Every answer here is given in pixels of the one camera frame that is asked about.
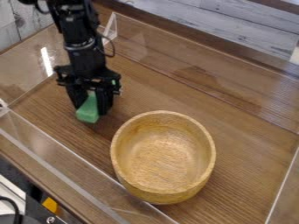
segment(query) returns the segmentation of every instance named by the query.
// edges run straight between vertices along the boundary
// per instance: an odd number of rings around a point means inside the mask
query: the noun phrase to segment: tabletop
[[[107,65],[123,76],[123,94],[98,124],[77,120],[66,90],[54,78],[11,109],[114,179],[110,143],[122,124],[158,109],[192,116],[217,144],[216,171],[193,199],[158,208],[181,223],[264,223],[298,147],[299,80],[129,17],[118,17],[115,43],[117,57]],[[11,74],[13,79],[25,73],[35,77],[45,47],[51,62],[63,64],[61,44],[51,26],[0,57],[2,76]],[[10,79],[3,90],[10,88]],[[23,88],[3,94],[6,99],[21,95]],[[17,148],[3,138],[0,151],[53,196],[71,205],[65,184],[50,181],[53,176],[42,175],[25,155],[17,156]],[[61,154],[51,156],[63,160]],[[66,163],[66,170],[79,172],[73,163]],[[79,210],[77,203],[71,207],[87,216],[87,208]]]

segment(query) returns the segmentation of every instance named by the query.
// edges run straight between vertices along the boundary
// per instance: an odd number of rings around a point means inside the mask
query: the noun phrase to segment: wooden bowl
[[[154,204],[188,200],[205,187],[216,165],[212,134],[188,115],[154,111],[121,127],[111,144],[117,176]]]

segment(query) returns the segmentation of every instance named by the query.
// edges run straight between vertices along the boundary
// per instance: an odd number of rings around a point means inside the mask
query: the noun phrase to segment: bowl rim
[[[147,186],[143,186],[141,184],[138,184],[135,181],[133,181],[131,178],[127,177],[127,175],[123,173],[123,170],[121,168],[121,165],[118,163],[118,156],[117,156],[117,144],[118,144],[118,139],[119,136],[123,132],[123,129],[129,126],[129,124],[141,119],[142,117],[150,116],[150,115],[157,115],[157,114],[169,114],[169,115],[176,115],[180,116],[185,119],[188,119],[190,122],[193,122],[202,130],[202,132],[205,133],[206,137],[209,138],[209,142],[210,142],[210,163],[209,163],[209,167],[206,168],[205,173],[201,175],[201,178],[193,182],[192,184],[186,185],[186,186],[181,186],[178,188],[174,189],[165,189],[165,190],[160,190]],[[217,147],[216,147],[216,143],[212,137],[210,132],[208,131],[208,129],[205,128],[205,126],[190,116],[184,115],[182,113],[178,112],[173,112],[169,110],[157,110],[157,111],[150,111],[150,112],[145,112],[141,115],[134,116],[131,119],[129,119],[126,121],[126,123],[122,125],[122,127],[119,128],[119,130],[117,131],[117,134],[114,136],[113,139],[113,143],[111,143],[111,147],[110,147],[110,156],[111,156],[111,160],[113,160],[113,165],[117,171],[117,175],[121,176],[121,178],[135,188],[138,188],[139,190],[149,192],[149,193],[162,193],[162,194],[177,194],[177,193],[185,193],[189,192],[193,188],[196,188],[197,186],[200,186],[202,183],[205,183],[205,181],[209,179],[214,166],[216,166],[216,162],[217,162]]]

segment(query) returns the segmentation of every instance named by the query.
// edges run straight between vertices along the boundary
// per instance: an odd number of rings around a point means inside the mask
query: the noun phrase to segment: green block
[[[77,111],[77,117],[86,123],[95,123],[99,119],[98,97],[95,93],[89,95],[89,99]]]

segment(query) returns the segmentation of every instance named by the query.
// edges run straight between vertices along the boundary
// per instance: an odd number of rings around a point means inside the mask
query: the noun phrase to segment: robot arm
[[[38,0],[19,0],[39,7]],[[98,114],[106,115],[119,95],[121,75],[107,68],[103,36],[98,33],[99,14],[91,0],[47,0],[50,13],[65,38],[70,65],[54,68],[59,85],[67,88],[74,107],[81,108],[94,91]]]

